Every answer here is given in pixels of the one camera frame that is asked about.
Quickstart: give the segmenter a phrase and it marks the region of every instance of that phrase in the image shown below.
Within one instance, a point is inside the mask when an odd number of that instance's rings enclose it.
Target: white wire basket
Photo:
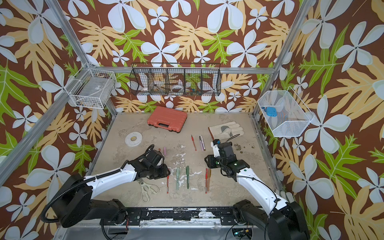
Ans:
[[[257,100],[274,137],[299,137],[313,120],[314,114],[298,95],[297,97],[307,107],[307,113],[286,90],[267,91]],[[269,116],[268,108],[275,108],[276,116]]]
[[[115,87],[116,75],[112,71],[84,68],[76,85],[68,92],[77,107],[104,109]]]

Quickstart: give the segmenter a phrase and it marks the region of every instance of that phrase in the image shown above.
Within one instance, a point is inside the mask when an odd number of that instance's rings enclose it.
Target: white disc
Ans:
[[[143,136],[139,132],[131,132],[125,137],[125,144],[129,147],[137,146],[143,140]]]

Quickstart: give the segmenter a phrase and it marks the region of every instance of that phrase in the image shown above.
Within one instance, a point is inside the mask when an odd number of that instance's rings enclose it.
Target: scissors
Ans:
[[[142,179],[138,179],[138,182],[141,186],[141,200],[143,200],[143,202],[149,202],[150,200],[148,190],[150,190],[153,194],[157,194],[160,191],[158,186],[145,183]]]

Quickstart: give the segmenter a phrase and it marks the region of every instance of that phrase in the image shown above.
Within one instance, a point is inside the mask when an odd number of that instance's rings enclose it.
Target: wire basket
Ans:
[[[305,113],[286,90],[267,91],[257,103],[274,137],[299,137],[314,118],[314,114],[309,109]],[[276,109],[274,116],[268,114],[268,108]]]
[[[116,76],[112,71],[89,68],[83,69],[75,80],[78,82],[68,92],[75,105],[104,109],[115,87]]]
[[[134,95],[202,95],[218,96],[221,92],[220,64],[198,64],[194,67],[148,67],[132,64],[130,87]]]

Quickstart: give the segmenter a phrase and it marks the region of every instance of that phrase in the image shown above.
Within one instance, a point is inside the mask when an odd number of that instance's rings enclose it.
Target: blue object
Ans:
[[[266,114],[267,114],[267,116],[270,116],[270,117],[277,117],[276,108],[267,107],[266,108]]]

